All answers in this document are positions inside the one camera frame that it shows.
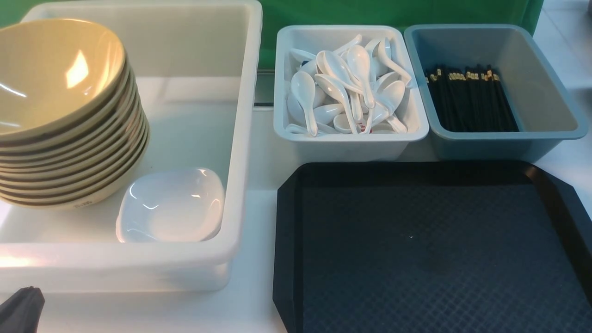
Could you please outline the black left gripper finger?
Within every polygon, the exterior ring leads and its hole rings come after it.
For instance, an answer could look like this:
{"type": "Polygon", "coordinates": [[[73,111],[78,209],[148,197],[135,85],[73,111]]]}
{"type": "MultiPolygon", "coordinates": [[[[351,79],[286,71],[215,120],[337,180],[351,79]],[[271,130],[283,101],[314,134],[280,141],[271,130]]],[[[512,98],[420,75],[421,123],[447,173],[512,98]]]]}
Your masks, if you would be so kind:
{"type": "Polygon", "coordinates": [[[19,289],[0,306],[2,333],[36,333],[45,298],[40,288],[19,289]]]}

